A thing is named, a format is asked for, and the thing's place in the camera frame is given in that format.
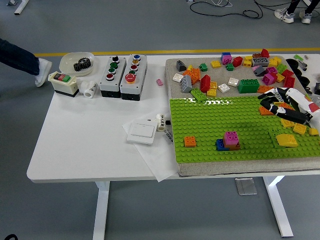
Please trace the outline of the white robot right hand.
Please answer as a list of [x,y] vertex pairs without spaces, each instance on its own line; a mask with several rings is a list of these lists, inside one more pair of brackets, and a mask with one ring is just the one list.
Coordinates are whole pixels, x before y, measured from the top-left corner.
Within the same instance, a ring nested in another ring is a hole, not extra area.
[[[320,108],[309,97],[295,88],[276,87],[258,96],[260,104],[282,119],[320,129]],[[293,109],[280,107],[275,102],[284,102]]]

